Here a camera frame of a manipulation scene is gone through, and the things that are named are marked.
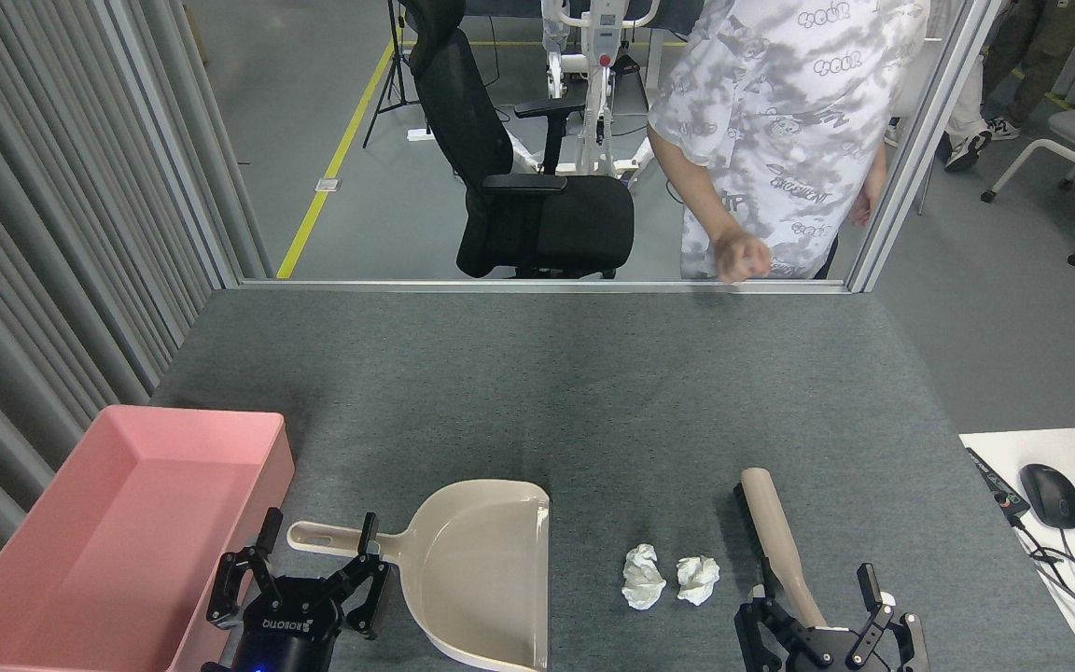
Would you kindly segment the person's right hand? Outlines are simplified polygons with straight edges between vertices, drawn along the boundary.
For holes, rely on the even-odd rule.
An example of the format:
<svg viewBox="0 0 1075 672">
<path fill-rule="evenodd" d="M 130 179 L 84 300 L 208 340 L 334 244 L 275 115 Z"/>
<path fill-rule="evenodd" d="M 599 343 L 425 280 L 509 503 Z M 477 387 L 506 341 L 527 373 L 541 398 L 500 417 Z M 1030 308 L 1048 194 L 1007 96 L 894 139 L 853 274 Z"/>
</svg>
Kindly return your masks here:
<svg viewBox="0 0 1075 672">
<path fill-rule="evenodd" d="M 710 233 L 717 278 L 725 284 L 741 284 L 771 275 L 772 254 L 765 242 L 739 224 L 720 227 Z"/>
</svg>

